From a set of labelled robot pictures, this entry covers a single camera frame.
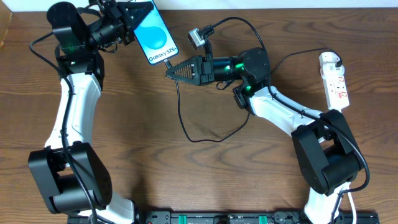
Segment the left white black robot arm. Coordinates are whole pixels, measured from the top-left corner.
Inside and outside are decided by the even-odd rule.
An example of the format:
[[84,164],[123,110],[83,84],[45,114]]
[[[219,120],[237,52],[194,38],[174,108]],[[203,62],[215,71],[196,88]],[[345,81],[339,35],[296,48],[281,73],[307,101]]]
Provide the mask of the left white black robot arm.
[[102,53],[134,40],[154,9],[151,2],[58,2],[47,11],[58,40],[52,64],[62,96],[50,137],[29,154],[28,166],[50,213],[69,223],[145,223],[136,205],[113,190],[110,174],[92,147],[96,104],[104,81]]

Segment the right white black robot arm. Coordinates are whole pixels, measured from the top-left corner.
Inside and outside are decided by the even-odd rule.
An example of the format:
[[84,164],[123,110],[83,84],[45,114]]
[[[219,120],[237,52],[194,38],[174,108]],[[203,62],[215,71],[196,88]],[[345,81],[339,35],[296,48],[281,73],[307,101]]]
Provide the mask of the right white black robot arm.
[[301,173],[310,186],[304,208],[307,220],[334,223],[342,198],[352,194],[350,183],[369,168],[341,112],[349,104],[342,58],[332,49],[321,49],[319,61],[327,112],[303,106],[272,86],[272,69],[263,48],[220,58],[207,51],[205,56],[169,65],[166,75],[196,86],[241,80],[233,90],[237,105],[270,121],[293,141]]

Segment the blue screen Galaxy smartphone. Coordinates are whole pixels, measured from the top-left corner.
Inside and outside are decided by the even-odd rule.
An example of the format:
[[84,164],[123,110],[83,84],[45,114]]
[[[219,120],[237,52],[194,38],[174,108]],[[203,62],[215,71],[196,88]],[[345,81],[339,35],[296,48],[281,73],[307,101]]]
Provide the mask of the blue screen Galaxy smartphone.
[[146,15],[134,35],[150,65],[156,65],[179,53],[179,49],[170,35],[165,22],[153,0],[137,0],[134,2],[150,2],[153,10]]

